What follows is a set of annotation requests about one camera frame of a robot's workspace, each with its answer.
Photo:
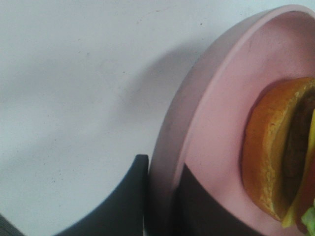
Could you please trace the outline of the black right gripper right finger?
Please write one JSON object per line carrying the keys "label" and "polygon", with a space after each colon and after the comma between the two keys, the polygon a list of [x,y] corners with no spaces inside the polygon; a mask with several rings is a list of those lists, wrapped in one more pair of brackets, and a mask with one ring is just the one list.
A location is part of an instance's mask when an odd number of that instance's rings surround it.
{"label": "black right gripper right finger", "polygon": [[240,174],[213,169],[209,193],[184,166],[176,196],[176,236],[284,236],[280,223],[258,209],[244,192]]}

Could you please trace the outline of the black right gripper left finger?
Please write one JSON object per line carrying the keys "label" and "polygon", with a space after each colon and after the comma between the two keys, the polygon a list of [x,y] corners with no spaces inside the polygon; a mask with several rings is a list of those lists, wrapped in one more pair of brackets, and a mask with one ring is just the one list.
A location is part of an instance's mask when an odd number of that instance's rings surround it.
{"label": "black right gripper left finger", "polygon": [[135,159],[113,192],[59,236],[142,236],[149,157]]}

